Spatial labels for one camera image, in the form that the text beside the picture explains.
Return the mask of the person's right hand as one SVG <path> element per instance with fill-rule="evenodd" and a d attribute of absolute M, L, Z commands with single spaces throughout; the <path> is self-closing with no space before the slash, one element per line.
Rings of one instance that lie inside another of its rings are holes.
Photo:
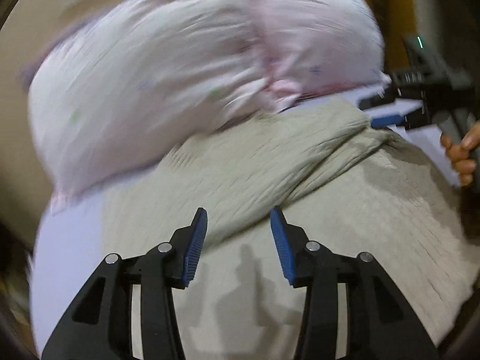
<path fill-rule="evenodd" d="M 452 169 L 457 172 L 462 186 L 471 185 L 474 180 L 473 175 L 477 165 L 470 155 L 479 146 L 479 131 L 479 121 L 477 121 L 458 145 L 454 144 L 450 136 L 445 133 L 440 137 L 440 144 L 451 162 Z"/>

